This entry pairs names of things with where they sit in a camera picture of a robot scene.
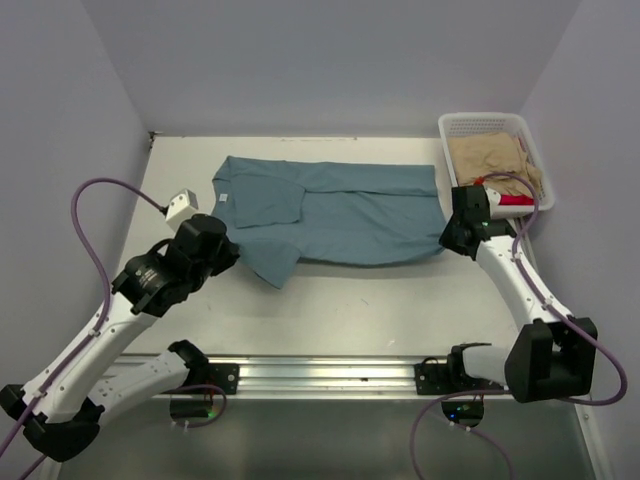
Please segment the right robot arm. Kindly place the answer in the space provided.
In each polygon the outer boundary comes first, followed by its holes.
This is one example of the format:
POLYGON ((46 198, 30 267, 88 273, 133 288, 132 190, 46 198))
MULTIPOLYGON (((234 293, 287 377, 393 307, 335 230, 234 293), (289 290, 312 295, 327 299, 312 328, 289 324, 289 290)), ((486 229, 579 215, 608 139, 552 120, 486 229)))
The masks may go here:
POLYGON ((597 328, 557 301, 515 246, 516 232, 491 216, 480 185, 451 191, 453 213, 440 244, 470 257, 489 276, 519 327, 512 345, 467 343, 452 347, 445 379, 468 392, 481 383, 507 388, 520 403, 564 399, 591 389, 597 328))

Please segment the blue t shirt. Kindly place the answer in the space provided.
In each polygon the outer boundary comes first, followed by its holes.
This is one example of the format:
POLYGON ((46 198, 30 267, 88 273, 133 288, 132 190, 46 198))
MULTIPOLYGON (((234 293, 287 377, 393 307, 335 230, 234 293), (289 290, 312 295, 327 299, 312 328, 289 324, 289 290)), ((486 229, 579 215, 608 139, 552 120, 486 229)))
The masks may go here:
POLYGON ((212 185, 212 214, 241 262, 275 288, 299 261, 380 267, 443 250, 446 219, 431 165, 229 156, 212 185))

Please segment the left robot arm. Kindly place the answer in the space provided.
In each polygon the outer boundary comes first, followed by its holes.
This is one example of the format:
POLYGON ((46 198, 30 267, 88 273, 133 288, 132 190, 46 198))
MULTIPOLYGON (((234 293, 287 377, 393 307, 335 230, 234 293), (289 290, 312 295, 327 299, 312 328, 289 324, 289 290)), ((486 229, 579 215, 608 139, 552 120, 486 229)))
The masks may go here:
POLYGON ((186 340, 125 374, 103 375, 139 335, 238 257, 221 220, 196 214, 183 221, 174 237, 125 264, 107 304, 44 371, 24 385, 2 388, 2 409, 35 450, 65 462, 110 420, 155 395, 221 394, 208 359, 186 340))

